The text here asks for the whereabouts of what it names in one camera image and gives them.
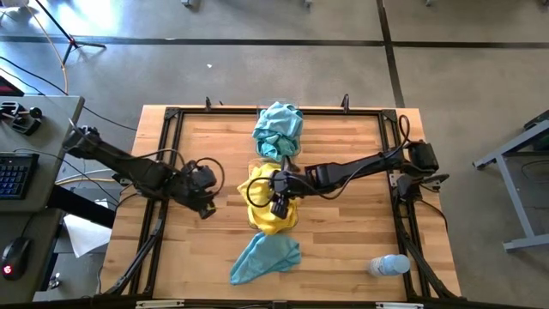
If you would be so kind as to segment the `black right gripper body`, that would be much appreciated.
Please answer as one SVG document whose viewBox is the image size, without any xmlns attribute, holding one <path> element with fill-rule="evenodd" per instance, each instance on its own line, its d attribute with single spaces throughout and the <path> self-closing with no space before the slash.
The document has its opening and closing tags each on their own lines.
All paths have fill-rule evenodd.
<svg viewBox="0 0 549 309">
<path fill-rule="evenodd" d="M 310 182 L 304 174 L 275 170 L 269 178 L 269 188 L 280 195 L 304 197 L 310 193 Z"/>
</svg>

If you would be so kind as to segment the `dark red-lit device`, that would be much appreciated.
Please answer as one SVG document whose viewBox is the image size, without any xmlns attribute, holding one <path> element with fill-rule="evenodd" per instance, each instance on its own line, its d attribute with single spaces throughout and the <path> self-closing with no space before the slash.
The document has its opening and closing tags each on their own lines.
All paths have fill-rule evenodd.
<svg viewBox="0 0 549 309">
<path fill-rule="evenodd" d="M 22 97 L 24 92 L 17 86 L 0 76 L 0 96 Z"/>
</svg>

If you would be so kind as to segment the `black clamp tool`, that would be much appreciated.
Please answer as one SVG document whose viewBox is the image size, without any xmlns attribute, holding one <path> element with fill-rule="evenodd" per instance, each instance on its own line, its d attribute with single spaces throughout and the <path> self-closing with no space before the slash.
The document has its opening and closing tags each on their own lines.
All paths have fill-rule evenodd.
<svg viewBox="0 0 549 309">
<path fill-rule="evenodd" d="M 5 120 L 12 130 L 25 136 L 31 136 L 41 126 L 42 116 L 38 107 L 26 109 L 14 101 L 0 103 L 0 120 Z"/>
</svg>

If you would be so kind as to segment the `black desk leg bar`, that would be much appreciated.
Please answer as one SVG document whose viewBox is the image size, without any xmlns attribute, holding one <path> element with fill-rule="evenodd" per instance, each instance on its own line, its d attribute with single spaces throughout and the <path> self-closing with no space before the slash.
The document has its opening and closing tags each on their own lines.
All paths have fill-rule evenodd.
<svg viewBox="0 0 549 309">
<path fill-rule="evenodd" d="M 59 185 L 52 187 L 46 206 L 51 209 L 60 209 L 67 214 L 107 228 L 113 228 L 116 217 L 115 212 L 108 207 L 101 206 Z"/>
</svg>

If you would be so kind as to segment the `clear plastic water bottle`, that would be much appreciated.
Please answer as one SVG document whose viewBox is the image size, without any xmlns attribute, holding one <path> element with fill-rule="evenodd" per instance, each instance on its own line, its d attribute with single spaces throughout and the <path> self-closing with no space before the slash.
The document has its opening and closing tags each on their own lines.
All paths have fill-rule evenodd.
<svg viewBox="0 0 549 309">
<path fill-rule="evenodd" d="M 410 260 L 405 255 L 389 254 L 373 258 L 368 271 L 373 276 L 398 276 L 410 270 Z"/>
</svg>

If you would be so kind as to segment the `black aluminium table frame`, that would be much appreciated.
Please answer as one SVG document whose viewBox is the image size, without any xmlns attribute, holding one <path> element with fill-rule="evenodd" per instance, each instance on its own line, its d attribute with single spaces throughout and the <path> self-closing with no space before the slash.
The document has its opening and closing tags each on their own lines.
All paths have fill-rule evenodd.
<svg viewBox="0 0 549 309">
<path fill-rule="evenodd" d="M 374 155 L 394 138 L 381 137 L 381 110 L 377 114 L 359 108 L 347 115 L 341 108 L 317 110 L 335 114 L 307 114 L 305 141 L 295 160 L 304 165 L 354 161 Z M 159 250 L 151 249 L 144 258 L 140 276 L 122 296 L 152 299 L 178 299 L 185 307 L 196 303 L 216 306 L 248 306 L 286 301 L 287 305 L 350 306 L 367 301 L 404 301 L 408 292 L 422 296 L 419 269 L 413 260 L 410 275 L 374 277 L 366 272 L 367 263 L 378 256 L 400 252 L 395 234 L 389 194 L 389 176 L 378 173 L 350 182 L 335 200 L 306 197 L 299 205 L 299 222 L 288 235 L 300 243 L 302 262 L 288 272 L 261 276 L 253 282 L 233 286 L 229 271 L 253 234 L 247 223 L 244 199 L 237 186 L 247 179 L 253 166 L 261 166 L 250 137 L 256 122 L 253 106 L 217 106 L 211 112 L 197 106 L 144 106 L 131 153 L 144 155 L 160 146 L 175 146 L 186 162 L 203 156 L 220 161 L 226 181 L 214 203 L 217 211 L 202 220 L 190 209 L 170 201 L 166 228 L 159 239 Z M 101 272 L 102 291 L 110 288 L 128 269 L 143 246 L 159 214 L 160 203 L 132 197 L 118 208 Z M 456 296 L 461 293 L 449 238 L 443 218 L 423 203 L 416 240 L 420 240 L 425 260 Z"/>
</svg>

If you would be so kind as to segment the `black backlit keyboard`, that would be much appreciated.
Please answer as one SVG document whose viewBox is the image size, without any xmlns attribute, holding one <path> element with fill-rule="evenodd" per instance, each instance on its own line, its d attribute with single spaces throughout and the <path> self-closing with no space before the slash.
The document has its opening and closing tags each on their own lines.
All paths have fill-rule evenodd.
<svg viewBox="0 0 549 309">
<path fill-rule="evenodd" d="M 0 153 L 0 200 L 25 198 L 38 159 L 38 154 Z"/>
</svg>

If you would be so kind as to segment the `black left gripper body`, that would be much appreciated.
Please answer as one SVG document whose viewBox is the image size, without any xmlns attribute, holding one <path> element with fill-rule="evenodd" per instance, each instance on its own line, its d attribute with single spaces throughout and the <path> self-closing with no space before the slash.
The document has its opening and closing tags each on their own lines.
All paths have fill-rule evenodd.
<svg viewBox="0 0 549 309">
<path fill-rule="evenodd" d="M 197 161 L 189 161 L 174 176 L 174 200 L 182 205 L 207 205 L 213 202 L 210 190 L 217 182 L 214 172 Z"/>
</svg>

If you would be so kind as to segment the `silver metal bracket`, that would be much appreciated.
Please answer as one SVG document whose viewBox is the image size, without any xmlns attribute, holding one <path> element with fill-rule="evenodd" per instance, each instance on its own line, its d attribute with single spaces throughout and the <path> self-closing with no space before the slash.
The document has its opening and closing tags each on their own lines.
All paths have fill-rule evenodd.
<svg viewBox="0 0 549 309">
<path fill-rule="evenodd" d="M 376 302 L 376 309 L 424 309 L 424 305 L 420 303 L 408 302 Z"/>
<path fill-rule="evenodd" d="M 184 300 L 140 300 L 135 309 L 171 309 L 185 306 Z"/>
</svg>

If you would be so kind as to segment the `grey metal stand frame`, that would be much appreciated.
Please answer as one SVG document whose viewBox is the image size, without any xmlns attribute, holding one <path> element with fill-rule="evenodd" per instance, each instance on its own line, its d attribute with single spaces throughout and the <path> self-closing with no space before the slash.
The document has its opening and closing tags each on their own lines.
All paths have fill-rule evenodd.
<svg viewBox="0 0 549 309">
<path fill-rule="evenodd" d="M 524 236 L 504 243 L 506 251 L 549 245 L 549 232 L 536 233 L 529 209 L 549 210 L 549 109 L 523 125 L 523 132 L 473 162 L 494 164 L 502 176 Z"/>
</svg>

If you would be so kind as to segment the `grey desk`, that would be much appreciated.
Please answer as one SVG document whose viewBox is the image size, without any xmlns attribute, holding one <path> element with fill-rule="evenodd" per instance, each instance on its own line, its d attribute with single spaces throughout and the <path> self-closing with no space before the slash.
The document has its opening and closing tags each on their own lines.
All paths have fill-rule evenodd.
<svg viewBox="0 0 549 309">
<path fill-rule="evenodd" d="M 27 270 L 17 281 L 8 281 L 0 269 L 0 305 L 27 303 L 45 279 L 53 240 L 62 211 L 46 204 L 64 157 L 62 143 L 71 121 L 80 117 L 84 99 L 79 96 L 0 96 L 0 103 L 16 102 L 30 109 L 38 107 L 42 124 L 25 136 L 0 123 L 0 152 L 39 153 L 38 168 L 23 200 L 0 199 L 0 257 L 5 246 L 23 235 L 32 240 Z"/>
</svg>

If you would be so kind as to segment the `black tripod stand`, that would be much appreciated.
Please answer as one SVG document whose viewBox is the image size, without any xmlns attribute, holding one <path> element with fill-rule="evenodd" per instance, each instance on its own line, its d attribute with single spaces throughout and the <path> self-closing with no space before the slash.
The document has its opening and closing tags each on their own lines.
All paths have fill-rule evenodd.
<svg viewBox="0 0 549 309">
<path fill-rule="evenodd" d="M 103 45 L 103 44 L 84 42 L 84 41 L 76 40 L 72 35 L 70 35 L 69 33 L 67 33 L 64 30 L 64 28 L 59 24 L 59 22 L 56 20 L 56 18 L 50 13 L 50 11 L 44 6 L 44 4 L 40 0 L 34 0 L 34 1 L 39 5 L 39 7 L 42 9 L 42 11 L 48 16 L 48 18 L 52 21 L 52 23 L 55 25 L 55 27 L 65 37 L 65 39 L 68 40 L 68 46 L 67 46 L 67 49 L 66 49 L 66 51 L 63 55 L 62 65 L 66 64 L 66 62 L 69 58 L 69 55 L 73 50 L 77 50 L 77 49 L 79 49 L 83 46 L 91 46 L 91 47 L 106 49 L 106 46 Z"/>
</svg>

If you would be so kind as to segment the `white paper sheet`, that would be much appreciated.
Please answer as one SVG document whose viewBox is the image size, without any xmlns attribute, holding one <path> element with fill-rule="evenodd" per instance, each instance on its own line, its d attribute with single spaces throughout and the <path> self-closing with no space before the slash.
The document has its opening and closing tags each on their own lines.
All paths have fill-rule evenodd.
<svg viewBox="0 0 549 309">
<path fill-rule="evenodd" d="M 77 258 L 109 243 L 112 230 L 76 215 L 63 218 L 73 252 Z"/>
</svg>

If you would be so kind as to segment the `black computer mouse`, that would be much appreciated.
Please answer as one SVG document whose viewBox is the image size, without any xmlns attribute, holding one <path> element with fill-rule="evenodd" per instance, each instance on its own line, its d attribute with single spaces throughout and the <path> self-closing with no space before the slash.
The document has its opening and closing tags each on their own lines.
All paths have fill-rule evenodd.
<svg viewBox="0 0 549 309">
<path fill-rule="evenodd" d="M 27 237 L 12 239 L 0 257 L 0 273 L 7 281 L 17 281 L 27 270 L 33 241 Z"/>
</svg>

